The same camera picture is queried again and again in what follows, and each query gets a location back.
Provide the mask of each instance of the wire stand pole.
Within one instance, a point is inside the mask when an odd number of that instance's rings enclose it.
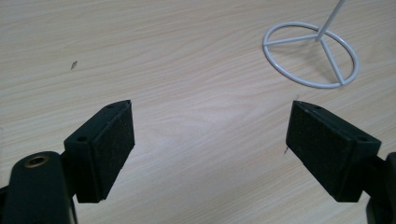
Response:
[[[262,48],[264,50],[265,56],[267,57],[268,61],[271,63],[271,65],[281,74],[283,74],[285,77],[290,78],[291,80],[294,80],[298,83],[301,83],[306,86],[310,87],[315,87],[315,88],[338,88],[344,85],[349,84],[350,82],[353,81],[353,79],[356,78],[358,72],[359,72],[359,60],[358,56],[356,55],[355,51],[353,48],[345,41],[343,40],[340,36],[336,35],[335,33],[331,32],[328,30],[330,24],[334,20],[336,14],[340,10],[341,6],[345,3],[345,0],[340,0],[335,7],[335,9],[332,11],[332,14],[330,15],[329,19],[325,22],[325,24],[322,27],[318,27],[316,25],[310,24],[310,23],[305,23],[305,22],[298,22],[298,21],[290,21],[290,22],[284,22],[280,23],[274,27],[272,27],[268,32],[265,34],[264,39],[262,41]],[[279,30],[281,28],[285,27],[303,27],[305,29],[310,29],[317,31],[316,34],[314,35],[302,35],[302,36],[297,36],[297,37],[292,37],[292,38],[286,38],[286,39],[280,39],[280,40],[274,40],[274,41],[268,41],[270,35],[274,33],[276,30]],[[340,69],[338,67],[338,64],[336,63],[334,57],[332,56],[332,52],[327,45],[327,42],[324,38],[324,36],[327,35],[337,41],[341,46],[346,49],[346,51],[349,53],[352,62],[353,62],[353,70],[352,73],[349,75],[347,79],[343,78],[343,75],[340,72]],[[315,39],[315,41],[320,42],[321,46],[323,47],[326,56],[330,62],[330,65],[332,66],[332,70],[335,73],[335,76],[337,77],[338,82],[336,83],[316,83],[312,82],[309,80],[305,80],[302,78],[299,78],[295,76],[294,74],[288,72],[286,69],[284,69],[282,66],[280,66],[274,57],[271,55],[268,47],[274,46],[274,45],[281,45],[281,44],[286,44],[286,43],[291,43],[291,42],[297,42],[297,41],[303,41],[303,40],[308,40],[308,39]]]

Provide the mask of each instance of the textured black pad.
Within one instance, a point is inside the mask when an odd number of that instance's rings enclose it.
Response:
[[[64,140],[79,203],[99,203],[134,147],[130,101],[107,105]]]
[[[361,164],[381,142],[322,107],[294,101],[286,144],[337,202],[357,202]]]

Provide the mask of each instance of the circular wire ring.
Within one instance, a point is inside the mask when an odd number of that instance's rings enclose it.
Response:
[[[271,36],[271,34],[273,32],[275,32],[278,29],[284,28],[284,27],[289,27],[289,26],[298,26],[298,27],[303,27],[303,28],[307,28],[307,29],[311,29],[311,30],[315,30],[318,31],[319,27],[313,24],[309,24],[309,23],[305,23],[305,22],[299,22],[299,21],[291,21],[291,22],[283,22],[280,23],[274,27],[272,27],[270,30],[268,30],[268,32],[265,34],[264,39],[262,41],[262,49],[264,51],[265,56],[267,57],[268,61],[271,63],[271,65],[281,74],[283,74],[285,77],[290,78],[293,81],[296,81],[300,84],[303,84],[305,86],[309,86],[309,87],[315,87],[315,88],[322,88],[322,89],[331,89],[331,88],[337,88],[337,87],[341,87],[343,86],[341,83],[317,83],[317,82],[312,82],[300,77],[295,76],[294,74],[288,72],[286,69],[284,69],[282,66],[280,66],[276,60],[274,59],[274,57],[271,55],[268,46],[266,46],[266,43],[268,43],[268,38]],[[355,51],[353,50],[353,48],[345,41],[343,40],[340,36],[336,35],[335,33],[327,30],[325,33],[325,35],[331,37],[332,39],[334,39],[335,41],[337,41],[339,44],[341,44],[344,49],[346,49],[346,51],[349,53],[352,62],[353,62],[353,70],[352,73],[349,75],[349,77],[345,80],[344,85],[349,84],[350,82],[353,81],[353,79],[356,78],[356,76],[358,75],[359,72],[359,60],[358,60],[358,56],[356,55]]]

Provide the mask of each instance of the black clamp jaw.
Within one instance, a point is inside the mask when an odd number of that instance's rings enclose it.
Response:
[[[370,196],[369,224],[396,223],[396,152],[376,156],[381,142],[326,109],[294,101],[286,143],[339,203]]]
[[[99,203],[134,147],[130,101],[107,105],[64,140],[64,153],[18,161],[0,189],[0,223],[78,223],[73,203]]]

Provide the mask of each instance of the screw hole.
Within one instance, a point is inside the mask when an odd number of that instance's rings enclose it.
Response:
[[[25,163],[26,168],[35,168],[46,163],[50,158],[48,156],[36,156]]]
[[[87,141],[87,137],[86,136],[78,137],[77,141],[78,142],[85,142],[85,141]]]

